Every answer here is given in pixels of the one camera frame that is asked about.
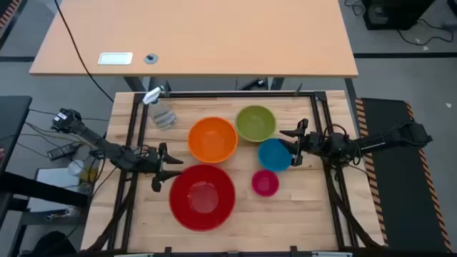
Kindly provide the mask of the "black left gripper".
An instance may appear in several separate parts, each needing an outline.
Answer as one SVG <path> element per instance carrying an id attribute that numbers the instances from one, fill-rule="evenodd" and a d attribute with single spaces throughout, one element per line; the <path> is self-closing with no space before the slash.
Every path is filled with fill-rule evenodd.
<path id="1" fill-rule="evenodd" d="M 163 163 L 183 164 L 183 161 L 169 155 L 166 143 L 160 143 L 159 149 L 149 148 L 141 158 L 141 172 L 155 174 L 151 182 L 154 192 L 161 191 L 162 182 L 182 174 L 182 171 L 164 171 Z"/>

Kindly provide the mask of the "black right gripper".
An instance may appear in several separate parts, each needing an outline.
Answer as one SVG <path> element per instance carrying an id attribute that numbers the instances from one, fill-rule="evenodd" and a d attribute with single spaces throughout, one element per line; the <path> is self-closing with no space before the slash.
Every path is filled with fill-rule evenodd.
<path id="1" fill-rule="evenodd" d="M 302 150 L 306 153 L 321 156 L 321 149 L 323 147 L 323 136 L 315 131 L 312 131 L 305 135 L 306 129 L 308 128 L 308 119 L 302 119 L 297 123 L 294 130 L 280 130 L 279 132 L 285 136 L 294 138 L 304 136 L 304 140 L 301 145 L 296 141 L 294 143 L 280 140 L 282 146 L 292 155 L 291 165 L 300 166 L 303 163 L 303 156 L 301 155 Z"/>

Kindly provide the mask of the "blue plastic bowl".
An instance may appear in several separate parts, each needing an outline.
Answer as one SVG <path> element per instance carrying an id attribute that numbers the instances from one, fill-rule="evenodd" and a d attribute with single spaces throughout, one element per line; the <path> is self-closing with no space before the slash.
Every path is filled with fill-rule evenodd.
<path id="1" fill-rule="evenodd" d="M 292 162 L 292 155 L 278 138 L 270 138 L 258 148 L 258 161 L 267 170 L 285 171 Z"/>

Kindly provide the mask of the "green plastic bowl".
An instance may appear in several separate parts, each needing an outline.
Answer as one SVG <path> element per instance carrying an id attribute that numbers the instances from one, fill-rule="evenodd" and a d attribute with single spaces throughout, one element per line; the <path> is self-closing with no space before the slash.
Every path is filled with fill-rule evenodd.
<path id="1" fill-rule="evenodd" d="M 265 106 L 246 106 L 238 112 L 235 128 L 247 141 L 263 142 L 275 134 L 276 117 Z"/>

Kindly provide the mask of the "small pink plastic bowl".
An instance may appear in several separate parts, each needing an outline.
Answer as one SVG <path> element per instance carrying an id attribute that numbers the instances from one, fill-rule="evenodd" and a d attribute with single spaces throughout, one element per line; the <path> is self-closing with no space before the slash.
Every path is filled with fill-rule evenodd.
<path id="1" fill-rule="evenodd" d="M 251 187 L 259 196 L 270 197 L 279 190 L 279 178 L 273 171 L 260 170 L 252 176 Z"/>

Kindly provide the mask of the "large red plastic bowl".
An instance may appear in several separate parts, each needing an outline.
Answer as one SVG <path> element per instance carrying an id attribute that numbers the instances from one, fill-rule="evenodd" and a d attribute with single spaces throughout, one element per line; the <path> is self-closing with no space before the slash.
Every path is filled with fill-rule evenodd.
<path id="1" fill-rule="evenodd" d="M 236 191 L 229 175 L 217 166 L 189 166 L 177 176 L 169 192 L 175 219 L 192 231 L 210 231 L 231 215 Z"/>

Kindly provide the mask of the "orange plastic bowl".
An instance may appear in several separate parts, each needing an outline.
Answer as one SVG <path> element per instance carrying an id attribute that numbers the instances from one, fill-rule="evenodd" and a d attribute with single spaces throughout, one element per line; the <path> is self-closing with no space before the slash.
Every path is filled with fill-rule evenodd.
<path id="1" fill-rule="evenodd" d="M 203 163 L 221 163 L 236 151 L 238 134 L 227 119 L 208 116 L 198 120 L 189 130 L 188 148 Z"/>

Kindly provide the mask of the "yellow container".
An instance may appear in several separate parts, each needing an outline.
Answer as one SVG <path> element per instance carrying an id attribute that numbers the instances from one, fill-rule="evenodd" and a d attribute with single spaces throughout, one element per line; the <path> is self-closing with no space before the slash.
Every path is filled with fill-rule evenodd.
<path id="1" fill-rule="evenodd" d="M 97 178 L 98 169 L 92 166 L 87 166 L 80 174 L 80 179 L 86 183 L 92 183 Z"/>

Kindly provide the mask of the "white plastic bottle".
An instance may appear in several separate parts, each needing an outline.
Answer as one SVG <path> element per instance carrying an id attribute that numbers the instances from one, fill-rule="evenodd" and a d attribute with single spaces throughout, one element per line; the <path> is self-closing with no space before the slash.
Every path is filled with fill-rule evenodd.
<path id="1" fill-rule="evenodd" d="M 79 177 L 85 171 L 85 165 L 82 160 L 74 160 L 67 167 L 68 173 L 72 176 Z"/>

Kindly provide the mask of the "black power adapter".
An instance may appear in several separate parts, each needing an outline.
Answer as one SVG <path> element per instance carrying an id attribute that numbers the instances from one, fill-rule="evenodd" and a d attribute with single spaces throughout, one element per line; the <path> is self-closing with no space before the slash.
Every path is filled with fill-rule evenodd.
<path id="1" fill-rule="evenodd" d="M 57 159 L 64 158 L 64 157 L 70 157 L 74 153 L 77 152 L 77 150 L 79 149 L 80 146 L 81 146 L 81 144 L 77 143 L 77 142 L 69 143 L 64 146 L 60 146 L 53 150 L 48 151 L 47 156 L 49 157 L 49 159 L 51 161 L 55 161 Z"/>

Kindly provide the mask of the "black mat hazard stripes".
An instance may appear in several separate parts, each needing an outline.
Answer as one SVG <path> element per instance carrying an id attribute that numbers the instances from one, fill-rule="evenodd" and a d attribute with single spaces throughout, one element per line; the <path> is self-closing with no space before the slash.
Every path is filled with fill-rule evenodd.
<path id="1" fill-rule="evenodd" d="M 413 120 L 405 101 L 355 100 L 361 136 Z M 393 250 L 452 252 L 423 150 L 398 147 L 364 156 L 383 242 Z"/>

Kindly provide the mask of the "black stand beam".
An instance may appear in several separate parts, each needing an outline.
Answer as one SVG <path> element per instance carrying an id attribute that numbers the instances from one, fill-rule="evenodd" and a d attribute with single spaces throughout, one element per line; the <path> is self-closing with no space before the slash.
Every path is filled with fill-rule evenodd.
<path id="1" fill-rule="evenodd" d="M 0 191 L 81 208 L 87 207 L 89 200 L 86 194 L 42 183 L 6 171 L 0 175 Z"/>

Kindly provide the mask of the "black bag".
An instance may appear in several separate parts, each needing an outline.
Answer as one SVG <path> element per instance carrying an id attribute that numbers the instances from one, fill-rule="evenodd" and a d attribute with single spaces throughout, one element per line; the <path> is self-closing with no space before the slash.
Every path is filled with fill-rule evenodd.
<path id="1" fill-rule="evenodd" d="M 67 236 L 60 231 L 52 231 L 37 241 L 29 257 L 59 256 L 71 253 L 76 253 L 76 249 Z"/>

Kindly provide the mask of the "light wooden desk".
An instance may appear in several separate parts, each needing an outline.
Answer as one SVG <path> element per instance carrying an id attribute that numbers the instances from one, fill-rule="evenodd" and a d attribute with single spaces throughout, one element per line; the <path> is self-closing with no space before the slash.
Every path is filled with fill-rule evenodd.
<path id="1" fill-rule="evenodd" d="M 63 0 L 33 75 L 358 74 L 338 0 Z M 98 65 L 131 52 L 130 65 Z M 156 54 L 155 64 L 144 58 Z"/>

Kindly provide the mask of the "black side table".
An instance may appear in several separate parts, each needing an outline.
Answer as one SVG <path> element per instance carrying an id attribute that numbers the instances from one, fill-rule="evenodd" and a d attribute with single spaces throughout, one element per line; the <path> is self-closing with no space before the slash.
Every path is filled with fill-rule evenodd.
<path id="1" fill-rule="evenodd" d="M 30 96 L 0 96 L 0 149 L 4 150 L 4 157 L 0 160 L 0 175 L 8 165 L 31 102 Z"/>

